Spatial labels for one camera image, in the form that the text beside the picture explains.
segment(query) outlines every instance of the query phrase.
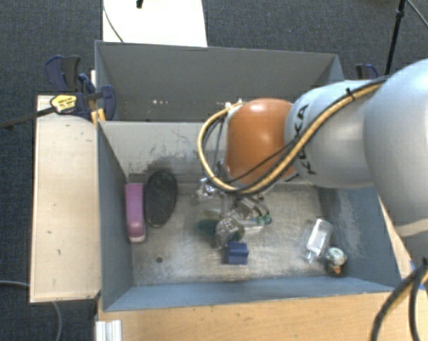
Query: wooden board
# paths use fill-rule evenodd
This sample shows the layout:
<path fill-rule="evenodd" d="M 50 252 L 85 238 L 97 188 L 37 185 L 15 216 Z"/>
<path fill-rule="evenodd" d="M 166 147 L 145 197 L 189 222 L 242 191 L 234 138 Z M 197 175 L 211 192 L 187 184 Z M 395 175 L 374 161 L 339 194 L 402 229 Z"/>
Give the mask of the wooden board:
<path fill-rule="evenodd" d="M 93 298 L 101 283 L 94 125 L 50 114 L 35 130 L 30 301 Z"/>
<path fill-rule="evenodd" d="M 387 296 L 388 293 L 374 293 L 197 308 L 99 311 L 99 320 L 121 320 L 124 341 L 364 341 Z M 419 295 L 418 308 L 420 335 L 428 340 L 425 292 Z M 379 340 L 411 340 L 407 301 L 386 318 Z"/>

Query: metal bracket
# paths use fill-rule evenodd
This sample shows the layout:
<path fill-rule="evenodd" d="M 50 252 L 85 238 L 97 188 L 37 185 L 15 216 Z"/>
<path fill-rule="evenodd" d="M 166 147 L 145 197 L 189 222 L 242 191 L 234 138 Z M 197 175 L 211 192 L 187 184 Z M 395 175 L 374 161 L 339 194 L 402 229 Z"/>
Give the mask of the metal bracket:
<path fill-rule="evenodd" d="M 122 341 L 122 321 L 96 321 L 95 341 Z"/>

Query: purple object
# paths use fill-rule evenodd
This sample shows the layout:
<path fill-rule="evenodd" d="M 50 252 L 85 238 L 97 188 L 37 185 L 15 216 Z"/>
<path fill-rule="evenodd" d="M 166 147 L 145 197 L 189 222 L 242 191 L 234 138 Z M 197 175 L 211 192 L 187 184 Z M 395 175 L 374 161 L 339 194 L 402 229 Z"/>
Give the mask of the purple object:
<path fill-rule="evenodd" d="M 131 242 L 139 243 L 146 239 L 144 222 L 144 184 L 129 183 L 125 186 L 127 232 Z"/>

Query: small bottle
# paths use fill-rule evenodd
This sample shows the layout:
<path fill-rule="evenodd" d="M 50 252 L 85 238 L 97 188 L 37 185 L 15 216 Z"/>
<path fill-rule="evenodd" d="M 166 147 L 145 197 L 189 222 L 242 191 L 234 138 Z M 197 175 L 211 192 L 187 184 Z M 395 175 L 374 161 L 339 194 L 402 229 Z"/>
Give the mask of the small bottle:
<path fill-rule="evenodd" d="M 309 263 L 321 257 L 329 246 L 332 236 L 332 225 L 321 218 L 317 219 L 309 232 L 305 248 L 307 250 L 306 259 Z"/>

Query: bin floor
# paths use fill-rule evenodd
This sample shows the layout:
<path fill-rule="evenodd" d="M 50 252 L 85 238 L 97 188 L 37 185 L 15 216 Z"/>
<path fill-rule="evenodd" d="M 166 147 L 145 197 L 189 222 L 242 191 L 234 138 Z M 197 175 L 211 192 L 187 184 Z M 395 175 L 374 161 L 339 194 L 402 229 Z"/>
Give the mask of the bin floor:
<path fill-rule="evenodd" d="M 265 196 L 273 221 L 242 239 L 250 253 L 248 264 L 240 266 L 223 264 L 223 251 L 196 228 L 200 211 L 219 209 L 220 200 L 193 205 L 193 193 L 194 186 L 180 185 L 168 222 L 157 229 L 147 226 L 146 242 L 132 246 L 137 286 L 325 274 L 320 263 L 307 263 L 300 241 L 307 220 L 322 215 L 316 188 L 281 185 Z"/>

